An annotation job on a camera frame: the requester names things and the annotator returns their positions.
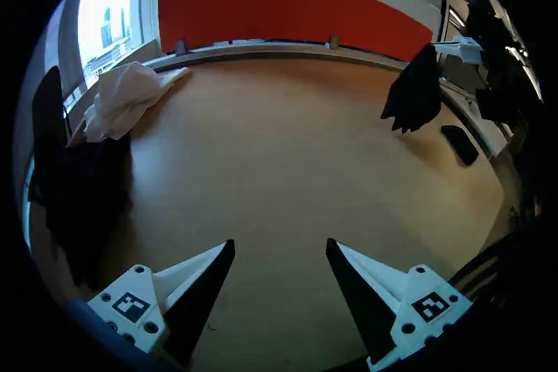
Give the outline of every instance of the wooden table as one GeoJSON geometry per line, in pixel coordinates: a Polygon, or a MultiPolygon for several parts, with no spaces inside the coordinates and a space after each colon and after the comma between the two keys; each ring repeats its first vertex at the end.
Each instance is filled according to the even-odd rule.
{"type": "Polygon", "coordinates": [[[133,207],[105,254],[105,284],[234,238],[194,371],[320,371],[363,355],[326,239],[448,277],[477,254],[503,200],[483,153],[465,168],[439,132],[462,126],[447,108],[404,135],[380,120],[397,75],[301,59],[194,66],[133,130],[133,207]]]}

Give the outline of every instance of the red partition panel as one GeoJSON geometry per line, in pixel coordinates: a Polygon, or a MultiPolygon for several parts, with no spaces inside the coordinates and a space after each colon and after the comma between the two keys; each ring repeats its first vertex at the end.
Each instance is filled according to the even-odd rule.
{"type": "Polygon", "coordinates": [[[432,32],[378,0],[159,0],[164,52],[236,39],[297,39],[372,50],[410,61],[432,32]]]}

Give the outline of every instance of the screw hole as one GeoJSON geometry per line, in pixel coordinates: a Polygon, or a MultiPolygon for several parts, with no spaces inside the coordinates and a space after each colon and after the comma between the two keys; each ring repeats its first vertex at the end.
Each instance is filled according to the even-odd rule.
{"type": "Polygon", "coordinates": [[[414,331],[414,325],[408,322],[407,324],[404,324],[403,327],[401,327],[401,331],[405,334],[411,334],[414,331]]]}
{"type": "Polygon", "coordinates": [[[157,324],[151,321],[148,321],[144,324],[144,329],[146,332],[150,334],[155,334],[156,332],[159,331],[159,327],[157,327],[157,324]]]}
{"type": "Polygon", "coordinates": [[[126,340],[127,342],[135,344],[135,338],[134,336],[132,336],[132,334],[124,333],[122,334],[122,337],[124,337],[124,340],[126,340]]]}

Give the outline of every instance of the white clamp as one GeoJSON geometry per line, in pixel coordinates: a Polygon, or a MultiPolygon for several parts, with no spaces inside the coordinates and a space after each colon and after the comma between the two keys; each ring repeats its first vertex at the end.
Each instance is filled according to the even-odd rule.
{"type": "Polygon", "coordinates": [[[352,268],[395,314],[391,338],[395,348],[381,359],[367,358],[380,371],[420,350],[459,319],[472,303],[425,265],[408,273],[384,265],[336,242],[352,268]]]}
{"type": "Polygon", "coordinates": [[[157,273],[146,266],[135,265],[88,304],[127,341],[145,353],[159,353],[169,337],[164,315],[228,243],[157,273]]]}
{"type": "Polygon", "coordinates": [[[466,64],[482,64],[481,51],[483,48],[473,39],[464,36],[454,36],[450,42],[432,43],[437,52],[460,57],[466,64]]]}

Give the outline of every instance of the ceiling light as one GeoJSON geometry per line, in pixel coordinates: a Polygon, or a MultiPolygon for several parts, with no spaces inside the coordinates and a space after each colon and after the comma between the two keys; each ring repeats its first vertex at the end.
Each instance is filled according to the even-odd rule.
{"type": "Polygon", "coordinates": [[[451,8],[449,9],[449,14],[451,14],[452,17],[458,21],[461,27],[465,27],[465,22],[463,22],[463,20],[461,20],[461,17],[459,17],[458,14],[455,11],[453,11],[451,8]]]}

